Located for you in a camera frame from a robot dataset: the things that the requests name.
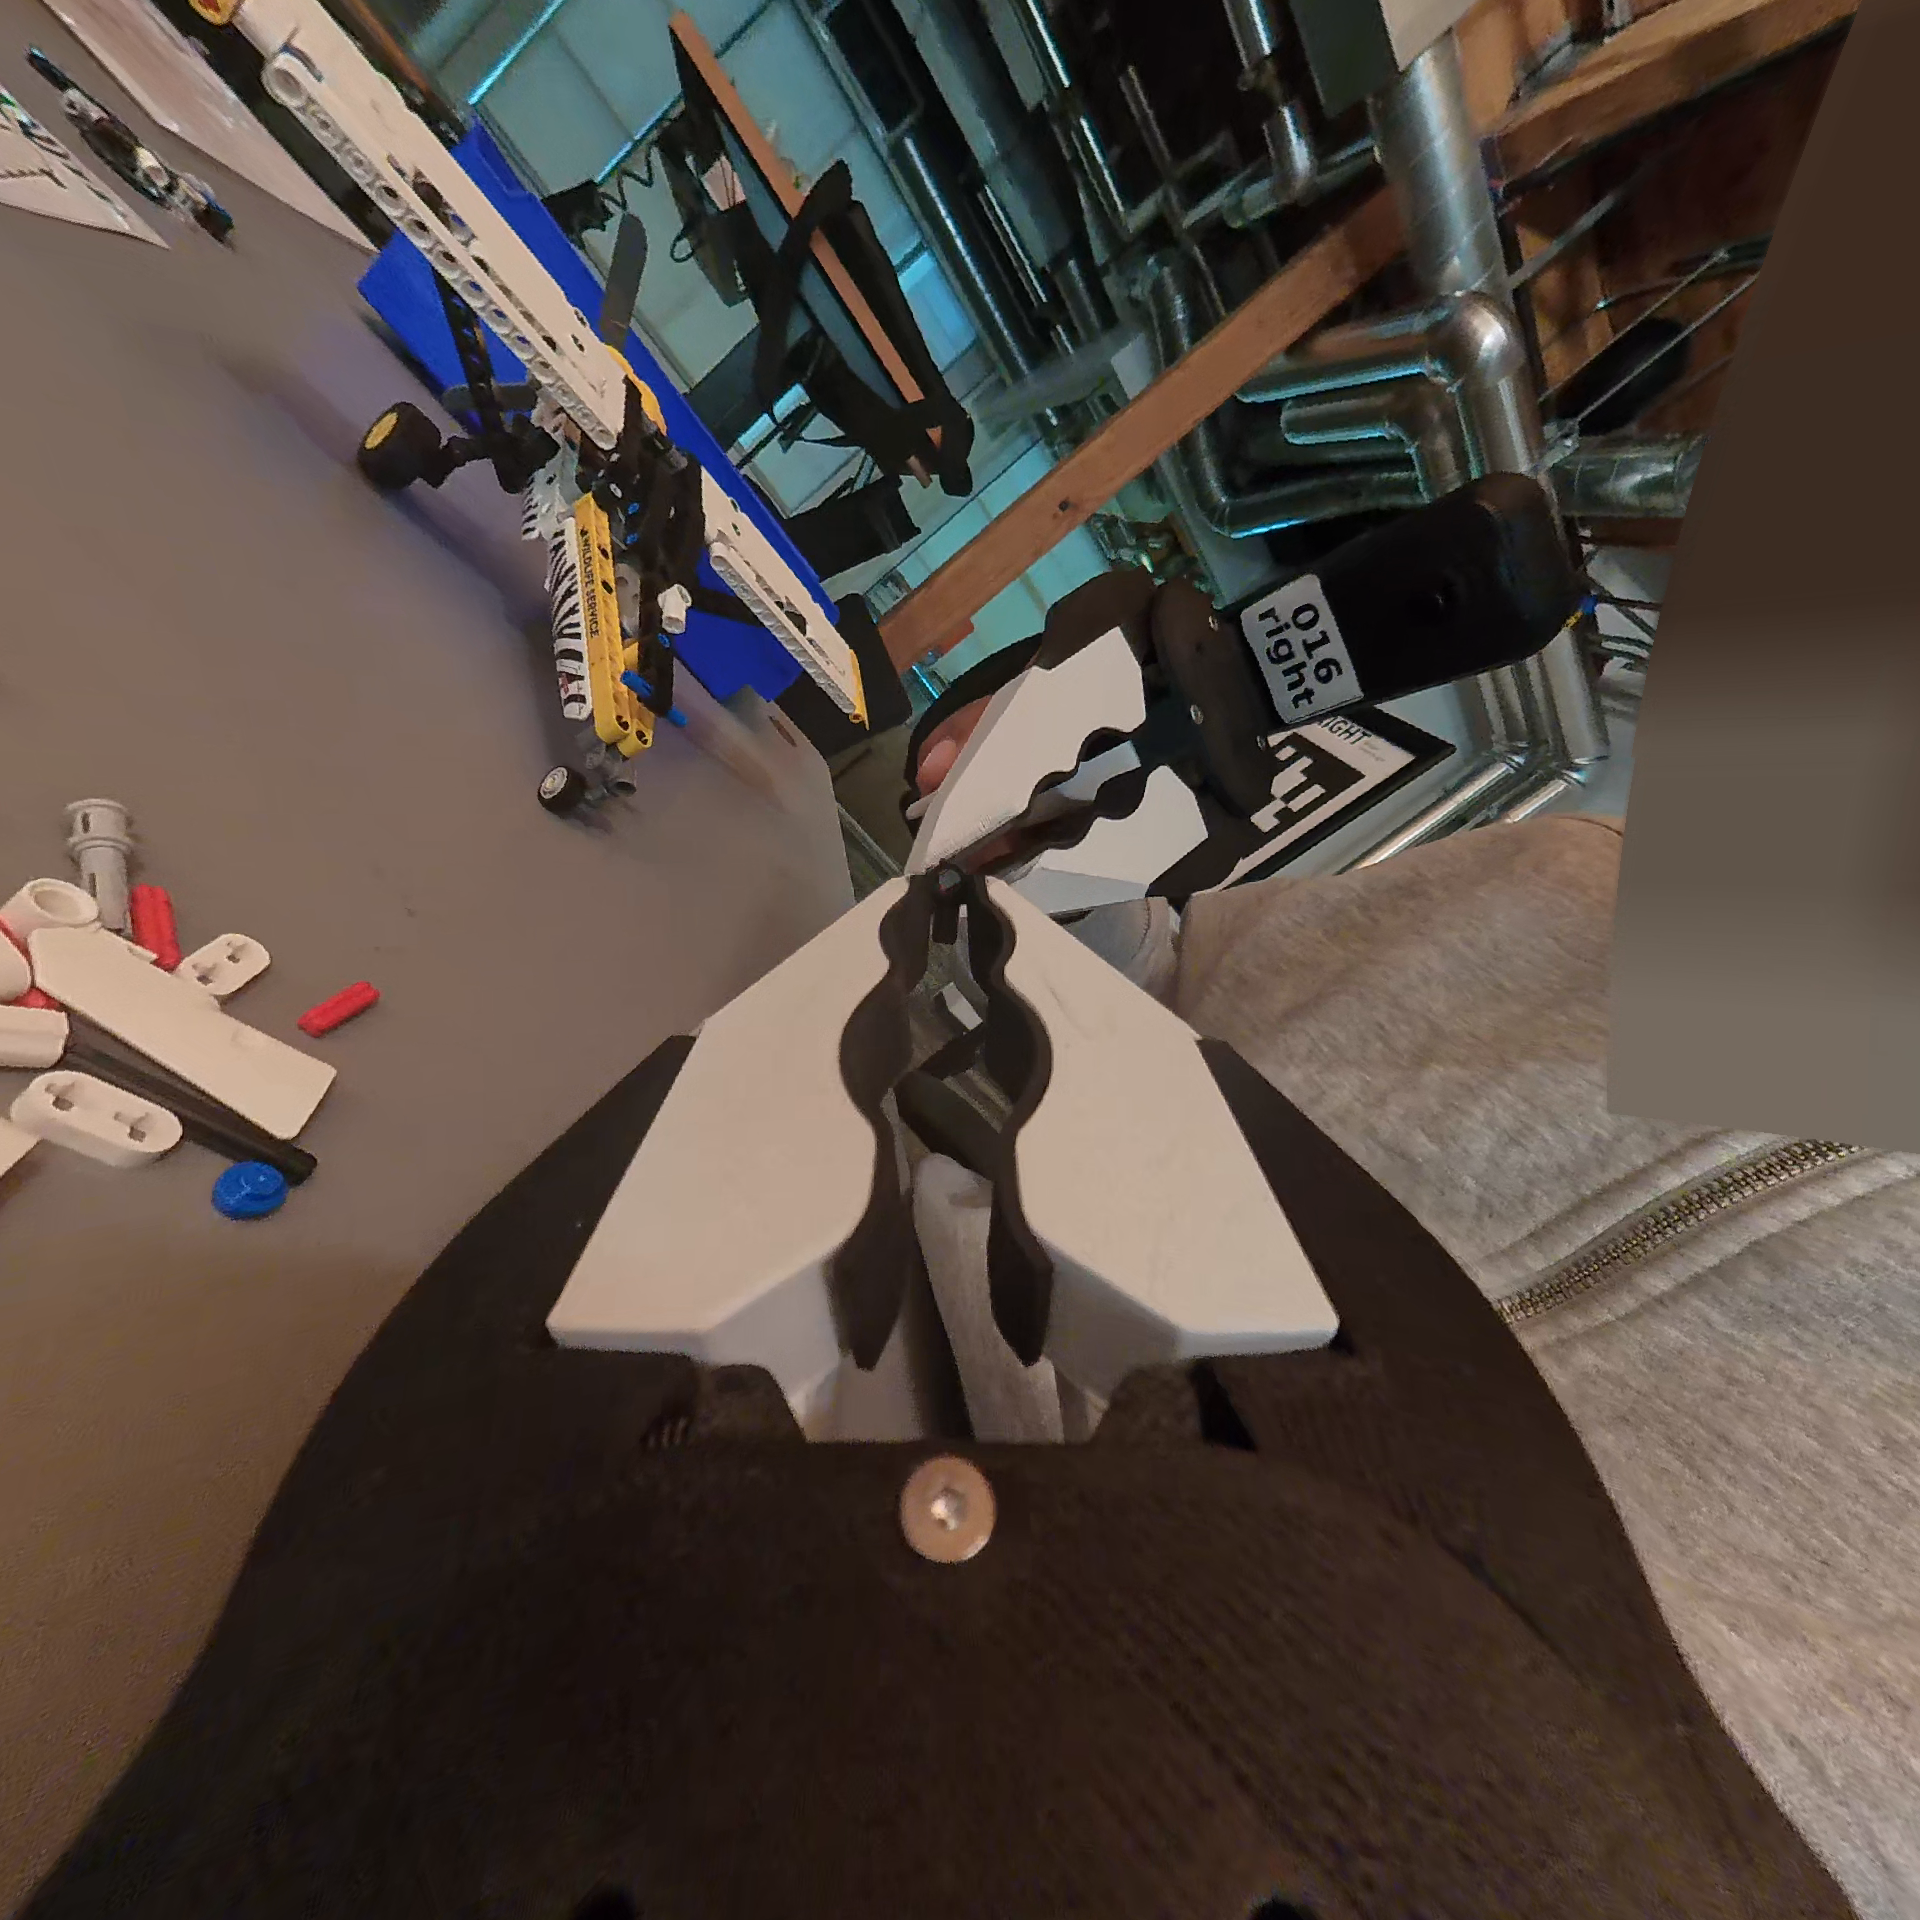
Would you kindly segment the silver metal pipes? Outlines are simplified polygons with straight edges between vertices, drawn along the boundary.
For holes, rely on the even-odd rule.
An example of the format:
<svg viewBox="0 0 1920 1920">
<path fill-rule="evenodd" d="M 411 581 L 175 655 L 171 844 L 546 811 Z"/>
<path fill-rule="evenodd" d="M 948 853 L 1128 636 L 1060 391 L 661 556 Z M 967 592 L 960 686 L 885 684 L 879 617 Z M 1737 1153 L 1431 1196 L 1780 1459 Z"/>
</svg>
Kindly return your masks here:
<svg viewBox="0 0 1920 1920">
<path fill-rule="evenodd" d="M 1201 415 L 1171 444 L 1177 493 L 1220 539 L 1329 528 L 1367 512 L 1403 510 L 1413 481 L 1519 472 L 1548 488 L 1538 389 L 1514 300 L 1496 193 L 1482 156 L 1482 120 L 1456 23 L 1477 5 L 1407 5 L 1415 30 L 1395 25 L 1395 76 L 1367 99 L 1385 191 L 1400 214 L 1408 270 L 1425 294 L 1385 318 L 1324 328 L 1240 379 L 1235 393 L 1201 399 Z M 1208 336 L 1197 277 L 1167 259 L 1143 288 L 1146 339 L 1159 369 L 1153 397 L 1172 375 L 1202 373 L 1202 347 L 1228 342 L 1220 320 Z M 1397 462 L 1322 462 L 1281 470 L 1272 487 L 1235 491 L 1217 446 L 1217 415 L 1255 409 L 1308 452 L 1402 446 Z M 1593 671 L 1563 636 L 1543 662 L 1508 668 L 1479 695 L 1487 745 L 1467 775 L 1428 805 L 1410 840 L 1471 824 L 1520 823 L 1584 785 L 1610 753 Z"/>
</svg>

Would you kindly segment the small dark lego assembly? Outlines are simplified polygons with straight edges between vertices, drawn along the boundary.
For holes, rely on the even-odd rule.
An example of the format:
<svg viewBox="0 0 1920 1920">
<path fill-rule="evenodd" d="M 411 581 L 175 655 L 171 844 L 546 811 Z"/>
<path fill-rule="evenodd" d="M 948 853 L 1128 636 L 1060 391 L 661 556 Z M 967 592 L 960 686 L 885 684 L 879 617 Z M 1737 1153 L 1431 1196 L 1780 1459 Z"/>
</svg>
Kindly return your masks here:
<svg viewBox="0 0 1920 1920">
<path fill-rule="evenodd" d="M 73 81 L 41 47 L 27 47 L 27 62 L 60 94 L 67 120 L 112 173 L 218 245 L 227 246 L 234 240 L 234 217 L 204 180 L 157 156 L 128 120 Z"/>
</svg>

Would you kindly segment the pile of loose lego pieces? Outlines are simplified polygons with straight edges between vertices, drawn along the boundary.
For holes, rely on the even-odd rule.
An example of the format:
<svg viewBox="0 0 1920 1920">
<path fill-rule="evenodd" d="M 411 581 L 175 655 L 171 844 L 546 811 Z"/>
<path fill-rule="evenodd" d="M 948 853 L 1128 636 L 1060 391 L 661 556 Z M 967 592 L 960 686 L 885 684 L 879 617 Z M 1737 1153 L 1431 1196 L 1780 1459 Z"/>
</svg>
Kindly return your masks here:
<svg viewBox="0 0 1920 1920">
<path fill-rule="evenodd" d="M 224 932 L 185 950 L 119 800 L 68 803 L 64 848 L 72 877 L 3 903 L 5 1175 L 40 1147 L 138 1171 L 194 1145 L 220 1161 L 218 1216 L 280 1213 L 317 1172 L 301 1135 L 336 1069 L 234 1012 L 268 945 Z"/>
</svg>

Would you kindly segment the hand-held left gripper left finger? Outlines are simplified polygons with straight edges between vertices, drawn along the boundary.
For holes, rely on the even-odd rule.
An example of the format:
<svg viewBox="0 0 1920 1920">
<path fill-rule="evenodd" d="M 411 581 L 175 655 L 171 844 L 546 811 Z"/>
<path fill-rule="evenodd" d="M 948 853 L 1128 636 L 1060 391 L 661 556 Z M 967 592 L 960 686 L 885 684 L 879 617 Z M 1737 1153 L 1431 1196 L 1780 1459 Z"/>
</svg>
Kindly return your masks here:
<svg viewBox="0 0 1920 1920">
<path fill-rule="evenodd" d="M 888 880 L 661 1046 L 665 1093 L 546 1316 L 586 1352 L 768 1374 L 808 1432 L 881 1365 L 914 1255 L 897 1091 L 940 883 Z"/>
</svg>

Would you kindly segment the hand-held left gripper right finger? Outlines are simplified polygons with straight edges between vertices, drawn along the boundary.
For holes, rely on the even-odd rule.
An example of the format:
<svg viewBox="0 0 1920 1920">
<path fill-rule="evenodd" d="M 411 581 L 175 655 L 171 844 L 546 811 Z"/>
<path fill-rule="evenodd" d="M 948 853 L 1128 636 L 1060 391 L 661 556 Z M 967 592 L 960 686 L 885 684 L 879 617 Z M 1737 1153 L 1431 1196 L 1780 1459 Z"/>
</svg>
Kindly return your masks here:
<svg viewBox="0 0 1920 1920">
<path fill-rule="evenodd" d="M 1001 880 L 967 900 L 993 1158 L 993 1316 L 1111 1400 L 1191 1360 L 1324 1351 L 1338 1310 L 1185 1020 Z"/>
</svg>

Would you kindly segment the blue plastic bin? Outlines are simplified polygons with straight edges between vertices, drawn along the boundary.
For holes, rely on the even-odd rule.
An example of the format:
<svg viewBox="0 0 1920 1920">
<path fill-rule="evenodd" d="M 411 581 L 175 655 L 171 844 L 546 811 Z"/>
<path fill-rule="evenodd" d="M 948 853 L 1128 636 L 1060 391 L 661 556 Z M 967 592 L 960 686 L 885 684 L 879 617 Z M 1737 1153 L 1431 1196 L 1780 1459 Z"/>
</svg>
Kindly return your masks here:
<svg viewBox="0 0 1920 1920">
<path fill-rule="evenodd" d="M 476 124 L 452 149 L 452 158 L 480 185 L 504 219 L 517 230 L 531 252 L 554 275 L 564 297 L 600 320 L 603 304 L 603 279 L 600 270 L 564 236 L 560 222 L 545 208 L 488 126 Z M 408 349 L 435 393 L 465 381 L 465 367 L 442 307 L 440 281 L 427 260 L 405 236 L 396 236 L 360 279 L 360 293 L 378 313 L 391 336 Z M 716 484 L 741 508 L 744 516 L 788 564 L 801 585 L 835 613 L 819 571 L 804 561 L 777 515 L 760 499 L 752 484 L 731 465 L 725 444 L 708 430 L 707 421 L 688 401 L 680 379 L 668 363 L 632 327 L 621 345 L 632 367 L 655 389 L 663 405 L 668 436 L 711 470 Z M 725 620 L 701 611 L 690 613 L 688 629 L 680 640 L 681 662 L 717 699 L 752 687 L 764 699 L 777 701 L 793 686 L 804 681 L 803 664 L 777 636 L 756 624 Z"/>
</svg>

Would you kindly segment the zebra striped sticker sheet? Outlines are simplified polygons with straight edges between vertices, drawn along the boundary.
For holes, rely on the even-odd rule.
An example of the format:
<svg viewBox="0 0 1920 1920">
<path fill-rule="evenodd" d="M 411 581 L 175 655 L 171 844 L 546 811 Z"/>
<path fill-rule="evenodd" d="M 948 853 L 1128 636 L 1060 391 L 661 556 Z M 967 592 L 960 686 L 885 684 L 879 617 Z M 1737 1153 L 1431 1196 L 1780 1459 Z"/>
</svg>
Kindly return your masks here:
<svg viewBox="0 0 1920 1920">
<path fill-rule="evenodd" d="M 124 204 L 63 139 L 3 87 L 3 204 L 43 219 L 119 232 L 165 248 L 161 232 Z"/>
</svg>

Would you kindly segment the white yellow lego plane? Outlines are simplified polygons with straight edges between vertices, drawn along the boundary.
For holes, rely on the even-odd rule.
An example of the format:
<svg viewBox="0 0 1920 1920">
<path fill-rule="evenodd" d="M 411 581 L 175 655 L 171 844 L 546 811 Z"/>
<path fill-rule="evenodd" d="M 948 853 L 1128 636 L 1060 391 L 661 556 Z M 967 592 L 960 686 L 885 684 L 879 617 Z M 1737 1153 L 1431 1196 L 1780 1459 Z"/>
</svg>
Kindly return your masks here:
<svg viewBox="0 0 1920 1920">
<path fill-rule="evenodd" d="M 668 435 L 657 391 L 625 353 L 633 297 L 609 285 L 600 320 L 444 147 L 408 95 L 323 6 L 205 5 L 264 60 L 268 94 L 323 144 L 433 270 L 465 369 L 447 438 L 411 401 L 364 435 L 357 464 L 379 491 L 440 487 L 490 464 L 546 556 L 563 715 L 584 759 L 540 781 L 572 816 L 633 790 L 632 763 L 677 704 L 688 614 L 730 617 L 777 640 L 856 726 L 871 723 L 856 646 L 717 470 Z"/>
</svg>

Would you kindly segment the person's right hand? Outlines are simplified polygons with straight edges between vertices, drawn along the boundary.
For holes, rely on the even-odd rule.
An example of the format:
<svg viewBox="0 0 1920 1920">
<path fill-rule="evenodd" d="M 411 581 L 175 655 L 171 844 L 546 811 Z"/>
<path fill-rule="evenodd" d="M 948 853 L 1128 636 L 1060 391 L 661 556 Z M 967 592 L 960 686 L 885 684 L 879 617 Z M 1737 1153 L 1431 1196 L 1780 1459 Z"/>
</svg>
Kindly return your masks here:
<svg viewBox="0 0 1920 1920">
<path fill-rule="evenodd" d="M 948 687 L 940 701 L 924 710 L 903 760 L 909 807 L 921 805 L 945 784 L 989 704 L 989 692 L 960 701 L 959 687 Z"/>
</svg>

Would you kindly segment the white paper sheet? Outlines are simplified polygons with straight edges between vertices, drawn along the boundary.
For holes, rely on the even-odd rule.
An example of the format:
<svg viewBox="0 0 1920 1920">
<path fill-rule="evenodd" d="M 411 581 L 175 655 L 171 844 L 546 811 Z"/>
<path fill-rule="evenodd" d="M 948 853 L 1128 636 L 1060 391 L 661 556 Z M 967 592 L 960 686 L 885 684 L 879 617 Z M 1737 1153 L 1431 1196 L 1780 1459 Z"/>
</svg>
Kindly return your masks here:
<svg viewBox="0 0 1920 1920">
<path fill-rule="evenodd" d="M 56 19 L 145 113 L 361 255 L 375 246 L 218 76 L 196 43 L 147 1 L 49 1 Z"/>
</svg>

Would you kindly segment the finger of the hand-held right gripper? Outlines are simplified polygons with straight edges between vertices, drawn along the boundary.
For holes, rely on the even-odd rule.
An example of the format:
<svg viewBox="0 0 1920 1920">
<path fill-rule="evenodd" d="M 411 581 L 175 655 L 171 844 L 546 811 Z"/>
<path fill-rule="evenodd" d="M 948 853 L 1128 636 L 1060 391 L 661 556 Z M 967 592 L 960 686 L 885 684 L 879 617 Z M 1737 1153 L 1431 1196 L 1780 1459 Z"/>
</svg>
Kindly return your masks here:
<svg viewBox="0 0 1920 1920">
<path fill-rule="evenodd" d="M 1042 788 L 985 854 L 983 870 L 1036 908 L 1101 908 L 1147 897 L 1210 836 L 1194 788 L 1128 741 Z"/>
<path fill-rule="evenodd" d="M 1143 720 L 1143 671 L 1122 629 L 1080 643 L 1056 662 L 1031 662 L 994 692 L 928 798 L 906 872 L 936 872 L 946 862 L 985 872 L 1004 830 L 1081 765 L 1096 736 L 1128 742 Z"/>
</svg>

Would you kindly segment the person's grey hoodie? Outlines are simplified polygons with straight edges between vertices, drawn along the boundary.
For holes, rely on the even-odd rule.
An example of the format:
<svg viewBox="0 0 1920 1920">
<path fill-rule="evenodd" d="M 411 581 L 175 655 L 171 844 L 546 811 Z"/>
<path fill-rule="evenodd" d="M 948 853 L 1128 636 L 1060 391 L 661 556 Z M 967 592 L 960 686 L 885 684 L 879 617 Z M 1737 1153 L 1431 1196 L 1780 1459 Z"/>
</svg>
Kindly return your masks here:
<svg viewBox="0 0 1920 1920">
<path fill-rule="evenodd" d="M 1439 1236 L 1861 1916 L 1917 1916 L 1916 1153 L 1610 1110 L 1626 828 L 1196 896 L 1172 1007 Z"/>
</svg>

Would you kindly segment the black framed marker sign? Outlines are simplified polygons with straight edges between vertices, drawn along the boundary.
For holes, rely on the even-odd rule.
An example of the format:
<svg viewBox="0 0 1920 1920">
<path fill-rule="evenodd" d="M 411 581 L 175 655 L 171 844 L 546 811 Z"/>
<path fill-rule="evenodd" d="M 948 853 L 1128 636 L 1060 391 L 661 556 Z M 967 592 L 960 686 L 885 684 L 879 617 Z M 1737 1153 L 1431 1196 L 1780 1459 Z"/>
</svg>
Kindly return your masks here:
<svg viewBox="0 0 1920 1920">
<path fill-rule="evenodd" d="M 1196 896 L 1268 877 L 1453 753 L 1452 741 L 1375 705 L 1279 733 L 1264 805 L 1247 819 L 1225 819 L 1191 854 L 1175 891 Z"/>
</svg>

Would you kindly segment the wooden ceiling beam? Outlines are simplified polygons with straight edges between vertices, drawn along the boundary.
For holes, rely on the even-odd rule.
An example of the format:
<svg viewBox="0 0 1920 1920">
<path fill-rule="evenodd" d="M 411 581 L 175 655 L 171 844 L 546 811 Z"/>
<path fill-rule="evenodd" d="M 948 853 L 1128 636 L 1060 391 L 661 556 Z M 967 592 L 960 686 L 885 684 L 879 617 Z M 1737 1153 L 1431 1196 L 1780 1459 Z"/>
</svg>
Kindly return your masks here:
<svg viewBox="0 0 1920 1920">
<path fill-rule="evenodd" d="M 895 669 L 906 671 L 925 654 L 951 652 L 1000 592 L 1208 421 L 1263 366 L 1353 300 L 1403 246 L 1403 222 L 1389 187 L 1315 238 L 881 621 L 881 643 Z"/>
</svg>

